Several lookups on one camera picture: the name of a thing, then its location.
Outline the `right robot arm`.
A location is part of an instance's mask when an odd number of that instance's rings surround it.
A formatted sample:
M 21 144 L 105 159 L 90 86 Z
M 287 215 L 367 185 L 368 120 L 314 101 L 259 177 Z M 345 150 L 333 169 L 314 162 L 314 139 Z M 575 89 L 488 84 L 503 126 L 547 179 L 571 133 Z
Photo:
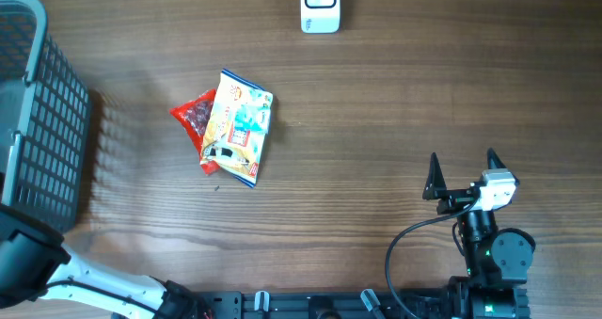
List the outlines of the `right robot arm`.
M 456 240 L 464 253 L 467 274 L 452 277 L 441 295 L 440 316 L 461 319 L 527 319 L 527 291 L 535 241 L 525 231 L 501 230 L 495 212 L 512 203 L 519 180 L 494 150 L 487 151 L 487 169 L 465 189 L 449 189 L 435 154 L 422 198 L 438 201 L 439 215 L 456 220 Z

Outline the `green tissue pack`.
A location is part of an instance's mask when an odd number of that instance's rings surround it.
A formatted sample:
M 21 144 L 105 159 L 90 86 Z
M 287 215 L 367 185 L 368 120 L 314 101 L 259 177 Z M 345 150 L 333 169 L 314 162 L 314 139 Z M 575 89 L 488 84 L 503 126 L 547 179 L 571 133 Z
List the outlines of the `green tissue pack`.
M 241 131 L 268 134 L 271 121 L 271 108 L 264 105 L 244 104 L 236 112 L 234 128 Z

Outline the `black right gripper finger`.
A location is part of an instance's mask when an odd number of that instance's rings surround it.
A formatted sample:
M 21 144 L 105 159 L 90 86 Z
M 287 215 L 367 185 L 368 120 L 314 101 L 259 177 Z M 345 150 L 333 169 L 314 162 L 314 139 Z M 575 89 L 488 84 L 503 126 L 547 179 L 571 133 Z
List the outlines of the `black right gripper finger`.
M 486 153 L 486 183 L 513 183 L 520 185 L 518 178 L 503 164 L 496 152 L 490 148 Z
M 424 200 L 445 199 L 448 196 L 446 182 L 435 152 L 431 154 L 429 173 L 422 193 Z

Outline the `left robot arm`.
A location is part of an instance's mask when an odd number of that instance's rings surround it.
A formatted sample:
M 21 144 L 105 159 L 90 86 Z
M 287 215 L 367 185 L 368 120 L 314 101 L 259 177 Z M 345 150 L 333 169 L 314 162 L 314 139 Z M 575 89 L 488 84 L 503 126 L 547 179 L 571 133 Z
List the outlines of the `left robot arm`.
M 1 204 L 1 307 L 68 300 L 123 318 L 212 318 L 201 296 L 172 280 L 118 271 L 71 249 L 59 231 Z

